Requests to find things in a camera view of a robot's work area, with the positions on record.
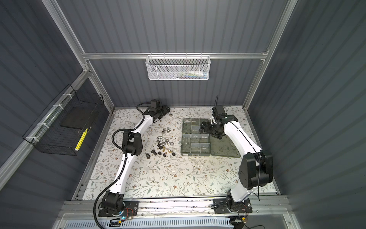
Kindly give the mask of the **translucent green organizer box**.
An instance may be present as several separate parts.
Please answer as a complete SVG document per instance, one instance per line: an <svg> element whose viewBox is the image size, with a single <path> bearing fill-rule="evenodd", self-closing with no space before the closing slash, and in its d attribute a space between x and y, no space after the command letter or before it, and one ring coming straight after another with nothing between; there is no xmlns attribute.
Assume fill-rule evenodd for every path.
<svg viewBox="0 0 366 229"><path fill-rule="evenodd" d="M184 118L182 127L181 154L183 156L223 156L239 158L240 153L232 140L224 135L222 139L200 133L206 119Z"/></svg>

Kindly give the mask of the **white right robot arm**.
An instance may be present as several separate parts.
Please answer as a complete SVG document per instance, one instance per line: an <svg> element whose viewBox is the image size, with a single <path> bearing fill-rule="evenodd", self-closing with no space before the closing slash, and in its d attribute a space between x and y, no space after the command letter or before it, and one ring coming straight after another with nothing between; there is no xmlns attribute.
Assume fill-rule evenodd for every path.
<svg viewBox="0 0 366 229"><path fill-rule="evenodd" d="M238 171L239 181L229 191L228 201L243 202L259 187L273 181L273 156L258 146L241 127L236 118L217 122L203 121L200 133L222 139L228 136L241 155L242 161Z"/></svg>

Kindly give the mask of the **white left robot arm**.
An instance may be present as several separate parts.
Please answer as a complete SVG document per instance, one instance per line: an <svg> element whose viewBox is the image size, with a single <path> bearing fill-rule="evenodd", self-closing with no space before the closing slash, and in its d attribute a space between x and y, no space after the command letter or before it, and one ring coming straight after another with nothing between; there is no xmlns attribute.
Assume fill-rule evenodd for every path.
<svg viewBox="0 0 366 229"><path fill-rule="evenodd" d="M115 180L107 186L98 196L102 197L102 202L99 207L100 210L108 209L114 211L115 214L124 211L124 194L125 187L131 172L132 166L138 156L143 151L142 134L154 123L156 120L162 119L170 112L170 107L163 105L160 107L150 106L145 112L142 112L137 106L137 110L142 114L140 122L132 129L118 129L112 135L113 145L123 152L123 160L117 171Z"/></svg>

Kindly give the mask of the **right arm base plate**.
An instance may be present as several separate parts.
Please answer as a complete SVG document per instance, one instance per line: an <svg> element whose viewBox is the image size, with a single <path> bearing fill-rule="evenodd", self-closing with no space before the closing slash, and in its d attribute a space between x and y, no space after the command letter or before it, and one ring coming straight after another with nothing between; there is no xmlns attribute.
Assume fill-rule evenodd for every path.
<svg viewBox="0 0 366 229"><path fill-rule="evenodd" d="M253 212L250 199L248 198L239 202L234 202L229 197L215 198L210 208L214 210L215 214L249 214Z"/></svg>

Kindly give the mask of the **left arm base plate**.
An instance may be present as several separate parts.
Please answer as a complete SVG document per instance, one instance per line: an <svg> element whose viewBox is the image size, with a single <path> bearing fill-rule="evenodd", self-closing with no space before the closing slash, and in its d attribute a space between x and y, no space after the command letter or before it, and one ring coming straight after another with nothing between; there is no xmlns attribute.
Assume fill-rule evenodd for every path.
<svg viewBox="0 0 366 229"><path fill-rule="evenodd" d="M120 201L117 204L102 201L98 206L98 217L134 217L139 201Z"/></svg>

